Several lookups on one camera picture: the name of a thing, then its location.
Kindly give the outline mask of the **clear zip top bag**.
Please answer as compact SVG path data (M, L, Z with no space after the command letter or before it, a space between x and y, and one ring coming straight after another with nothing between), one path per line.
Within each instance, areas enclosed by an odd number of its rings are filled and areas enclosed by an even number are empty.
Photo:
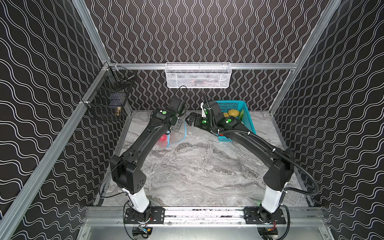
M178 133L168 133L165 134L168 136L168 140L166 142L157 141L156 145L161 148L169 148L173 145L177 145L184 141L187 137L187 124L183 123L180 131Z

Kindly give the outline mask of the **red tomato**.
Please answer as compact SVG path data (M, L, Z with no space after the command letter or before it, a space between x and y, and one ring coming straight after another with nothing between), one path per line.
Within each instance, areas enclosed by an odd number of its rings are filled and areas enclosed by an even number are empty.
M160 142L166 142L168 140L168 136L167 135L162 135L159 139Z

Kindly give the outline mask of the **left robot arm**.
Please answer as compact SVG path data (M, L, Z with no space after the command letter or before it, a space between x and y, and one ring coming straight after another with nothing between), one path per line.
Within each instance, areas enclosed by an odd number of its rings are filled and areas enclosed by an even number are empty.
M110 160L112 180L128 194L132 208L138 213L144 213L150 205L144 190L147 177L141 170L144 161L158 140L177 124L184 108L183 100L172 98L165 108L155 109L136 141Z

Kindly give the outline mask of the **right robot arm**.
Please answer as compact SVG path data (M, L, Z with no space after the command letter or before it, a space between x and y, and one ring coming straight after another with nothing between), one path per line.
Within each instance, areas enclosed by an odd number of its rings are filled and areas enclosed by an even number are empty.
M269 168L263 177L266 190L261 203L261 209L264 212L275 213L283 202L284 192L293 191L307 196L316 196L320 192L318 182L295 161L292 152L275 147L259 135L253 133L242 123L239 117L231 115L226 117L216 101L205 101L202 103L201 108L201 114L191 113L186 118L188 125L217 136L222 135L239 143ZM308 192L287 187L287 183L291 180L295 169L311 180L314 185L313 191Z

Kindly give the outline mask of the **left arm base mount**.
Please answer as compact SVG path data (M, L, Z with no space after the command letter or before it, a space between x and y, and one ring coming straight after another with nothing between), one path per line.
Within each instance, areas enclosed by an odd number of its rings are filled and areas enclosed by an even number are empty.
M124 224L163 224L165 209L162 207L151 207L140 213L133 208L128 208L124 213Z

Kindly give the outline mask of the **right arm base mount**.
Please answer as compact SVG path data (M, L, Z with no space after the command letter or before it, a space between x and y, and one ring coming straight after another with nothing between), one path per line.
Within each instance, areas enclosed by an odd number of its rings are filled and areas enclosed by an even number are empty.
M244 220L247 225L284 225L287 223L284 213L280 207L278 207L274 213L269 213L263 207L245 207L243 212Z

